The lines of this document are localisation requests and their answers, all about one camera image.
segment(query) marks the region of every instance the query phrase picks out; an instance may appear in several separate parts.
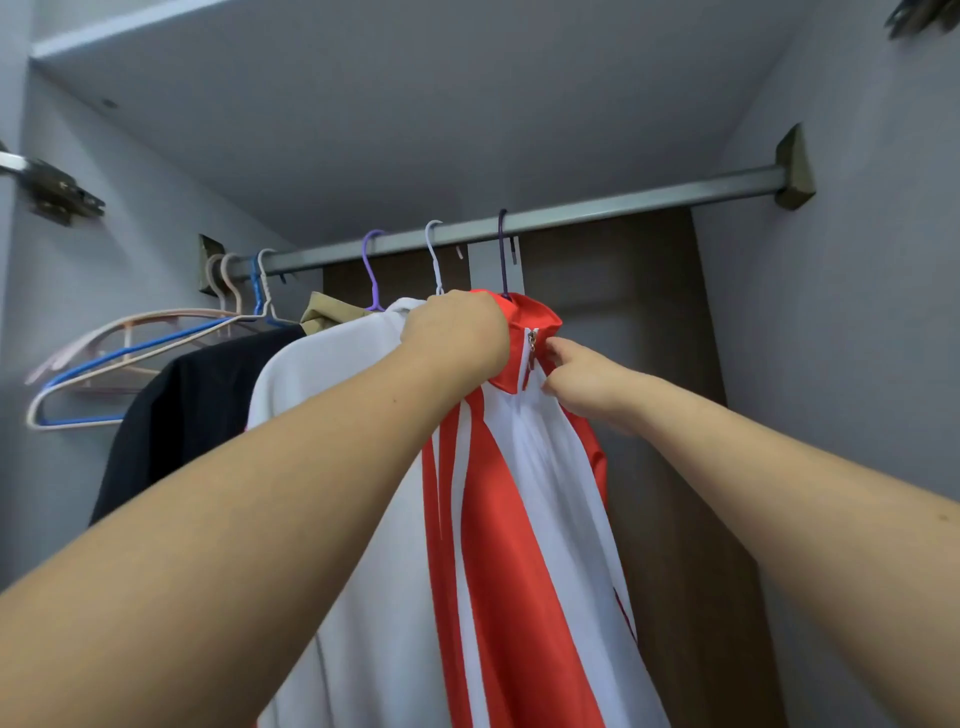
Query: white shelf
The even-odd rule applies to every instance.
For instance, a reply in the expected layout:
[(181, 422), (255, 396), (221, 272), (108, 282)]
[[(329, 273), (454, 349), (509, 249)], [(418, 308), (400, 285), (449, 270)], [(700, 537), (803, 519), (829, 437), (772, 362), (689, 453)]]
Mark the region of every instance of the white shelf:
[(714, 172), (809, 5), (174, 0), (33, 56), (311, 246)]

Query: forearm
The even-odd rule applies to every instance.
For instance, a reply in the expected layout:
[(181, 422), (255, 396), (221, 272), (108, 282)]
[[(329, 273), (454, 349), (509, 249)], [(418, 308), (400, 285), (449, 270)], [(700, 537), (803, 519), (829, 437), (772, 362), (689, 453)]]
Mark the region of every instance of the forearm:
[(468, 379), (401, 346), (25, 577), (0, 596), (0, 723), (249, 724)]
[(960, 505), (630, 373), (649, 440), (901, 716), (960, 724)]

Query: hanger hook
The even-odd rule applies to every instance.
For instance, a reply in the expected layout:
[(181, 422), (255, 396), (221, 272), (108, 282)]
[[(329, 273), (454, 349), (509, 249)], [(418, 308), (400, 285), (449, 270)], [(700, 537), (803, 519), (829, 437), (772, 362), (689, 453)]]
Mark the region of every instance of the hanger hook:
[(496, 221), (496, 235), (500, 240), (500, 275), (503, 277), (503, 296), (510, 298), (510, 291), (507, 289), (507, 254), (503, 250), (503, 218), (507, 216), (507, 209), (500, 210), (500, 215)]
[(430, 242), (430, 229), (435, 225), (442, 225), (443, 220), (431, 220), (423, 229), (423, 238), (426, 240), (426, 249), (430, 251), (430, 257), (433, 258), (433, 276), (437, 279), (437, 295), (444, 294), (444, 282), (440, 280), (440, 261), (437, 260), (437, 254), (433, 251), (433, 244)]
[(273, 248), (264, 248), (262, 251), (256, 254), (256, 270), (260, 277), (260, 288), (263, 291), (263, 310), (261, 313), (266, 313), (267, 308), (270, 308), (270, 315), (276, 318), (276, 309), (274, 308), (274, 295), (270, 292), (270, 283), (267, 281), (267, 272), (263, 268), (263, 254), (264, 253), (276, 253), (276, 250)]
[(367, 259), (367, 243), (370, 242), (370, 239), (375, 235), (382, 235), (383, 231), (370, 231), (368, 232), (363, 239), (363, 248), (361, 249), (361, 256), (363, 257), (363, 264), (367, 268), (367, 275), (370, 276), (370, 283), (372, 286), (373, 293), (373, 305), (368, 307), (368, 311), (382, 311), (383, 306), (380, 305), (380, 287), (376, 284), (376, 276), (373, 275), (373, 268), (370, 267), (370, 261)]
[(217, 300), (220, 302), (220, 310), (227, 310), (227, 294), (224, 293), (224, 289), (220, 287), (216, 280), (213, 279), (213, 266), (224, 256), (222, 253), (215, 253), (206, 259), (206, 265), (204, 266), (204, 271), (206, 272), (206, 283), (210, 286), (215, 294), (217, 294)]
[(227, 285), (227, 288), (230, 289), (230, 293), (233, 294), (233, 298), (236, 300), (236, 315), (241, 316), (243, 315), (243, 295), (240, 293), (240, 289), (230, 280), (230, 274), (227, 272), (229, 262), (236, 257), (239, 257), (236, 253), (227, 253), (220, 258), (220, 278), (223, 279), (223, 282)]

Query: beige garment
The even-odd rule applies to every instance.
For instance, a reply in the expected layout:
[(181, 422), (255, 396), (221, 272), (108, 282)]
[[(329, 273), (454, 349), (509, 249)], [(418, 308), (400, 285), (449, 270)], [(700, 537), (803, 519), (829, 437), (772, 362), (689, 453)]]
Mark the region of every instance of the beige garment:
[(326, 328), (335, 327), (337, 324), (354, 321), (369, 313), (372, 311), (314, 291), (310, 294), (310, 304), (300, 316), (300, 325), (307, 334), (317, 333)]

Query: clothes rail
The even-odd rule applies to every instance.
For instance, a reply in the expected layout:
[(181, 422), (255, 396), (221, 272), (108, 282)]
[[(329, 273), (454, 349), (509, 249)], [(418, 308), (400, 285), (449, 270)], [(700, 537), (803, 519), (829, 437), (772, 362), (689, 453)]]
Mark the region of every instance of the clothes rail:
[[(806, 160), (803, 132), (798, 124), (777, 147), (777, 164), (712, 177), (698, 182), (674, 184), (643, 192), (614, 195), (599, 200), (588, 200), (569, 205), (543, 207), (527, 212), (514, 212), (503, 220), (505, 235), (576, 225), (591, 220), (603, 220), (637, 212), (649, 212), (668, 207), (686, 207), (741, 200), (761, 195), (777, 196), (780, 206), (797, 209), (814, 194), (812, 175)], [(433, 229), (433, 245), (456, 245), (491, 240), (497, 236), (496, 216), (465, 223), (438, 225)], [(373, 241), (368, 255), (390, 255), (423, 247), (423, 230), (380, 235)], [(267, 275), (320, 268), (361, 256), (362, 241), (350, 240), (322, 245), (291, 253), (269, 254), (263, 259)], [(250, 277), (250, 264), (244, 259), (232, 261), (229, 269), (232, 279)]]

